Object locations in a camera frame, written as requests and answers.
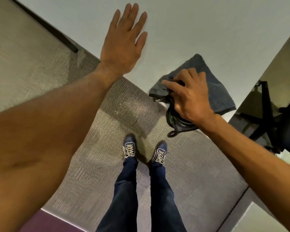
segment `blue jeans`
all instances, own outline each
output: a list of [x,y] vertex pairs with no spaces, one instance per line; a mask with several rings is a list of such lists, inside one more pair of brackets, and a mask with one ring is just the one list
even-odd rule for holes
[[[138,198],[136,168],[138,161],[128,157],[118,176],[113,201],[96,232],[136,232]],[[151,180],[151,231],[187,232],[174,202],[174,193],[165,178],[165,168],[154,163],[149,168]]]

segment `office chair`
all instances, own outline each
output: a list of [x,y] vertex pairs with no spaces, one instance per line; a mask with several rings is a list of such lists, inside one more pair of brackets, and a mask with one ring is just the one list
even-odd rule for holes
[[290,152],[290,104],[287,107],[279,108],[278,111],[281,114],[274,117],[267,82],[259,81],[256,86],[262,88],[262,118],[244,113],[238,115],[251,123],[259,125],[249,138],[255,141],[264,133],[267,133],[272,146],[265,146],[265,148],[276,154],[284,149]]

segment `table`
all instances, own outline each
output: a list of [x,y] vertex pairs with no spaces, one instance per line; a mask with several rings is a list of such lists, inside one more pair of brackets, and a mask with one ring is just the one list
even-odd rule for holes
[[290,36],[290,0],[18,1],[97,57],[115,10],[137,2],[140,13],[148,13],[148,38],[125,77],[148,93],[199,53],[237,108]]

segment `person's left arm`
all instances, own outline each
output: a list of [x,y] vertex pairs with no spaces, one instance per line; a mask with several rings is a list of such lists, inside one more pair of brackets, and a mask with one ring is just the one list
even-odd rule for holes
[[0,232],[19,230],[50,199],[108,90],[140,58],[147,14],[133,27],[138,9],[115,12],[94,72],[0,113]]

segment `foot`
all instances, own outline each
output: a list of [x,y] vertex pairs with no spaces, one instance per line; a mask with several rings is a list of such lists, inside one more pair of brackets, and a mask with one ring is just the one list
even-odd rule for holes
[[159,142],[158,145],[156,146],[155,152],[149,164],[153,164],[153,163],[163,164],[167,151],[168,150],[167,150],[166,142],[165,141]]
[[122,144],[122,150],[124,151],[125,159],[128,157],[135,157],[135,153],[138,152],[138,146],[136,144],[136,138],[134,134],[127,134]]

